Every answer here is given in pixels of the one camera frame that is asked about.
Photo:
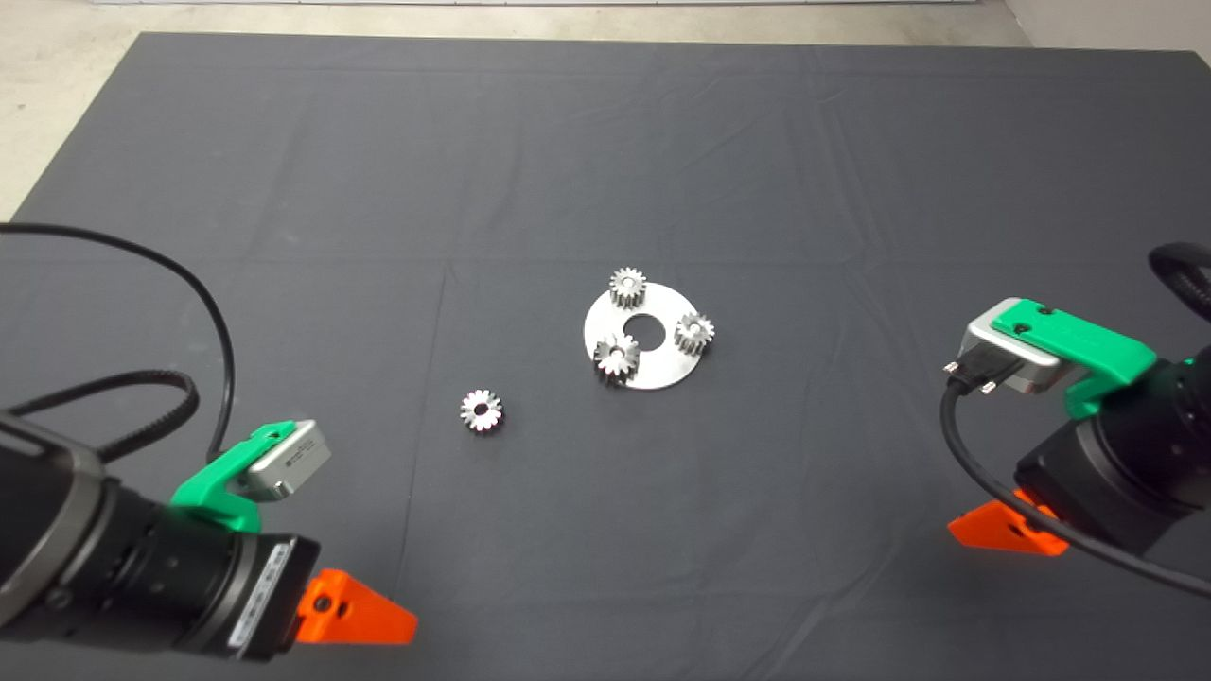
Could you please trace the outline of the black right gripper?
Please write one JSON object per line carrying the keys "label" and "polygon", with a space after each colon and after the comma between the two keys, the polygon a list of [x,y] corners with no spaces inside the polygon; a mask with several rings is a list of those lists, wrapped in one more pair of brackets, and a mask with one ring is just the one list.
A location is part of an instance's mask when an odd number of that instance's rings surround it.
{"label": "black right gripper", "polygon": [[[1091,420],[1071,420],[1018,460],[1012,477],[1034,503],[1073,530],[1120,550],[1142,555],[1193,509],[1164,500],[1130,477],[1103,443]],[[1003,500],[969,510],[948,522],[960,546],[1056,557],[1069,543],[1033,530]]]}

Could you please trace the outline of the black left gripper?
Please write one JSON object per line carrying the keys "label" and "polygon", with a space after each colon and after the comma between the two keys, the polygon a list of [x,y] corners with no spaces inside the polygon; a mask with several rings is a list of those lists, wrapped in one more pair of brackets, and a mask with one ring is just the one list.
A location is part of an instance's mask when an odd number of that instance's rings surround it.
{"label": "black left gripper", "polygon": [[182,654],[268,663],[303,645],[411,645],[418,617],[351,577],[320,570],[320,544],[235,532],[216,596],[178,641]]}

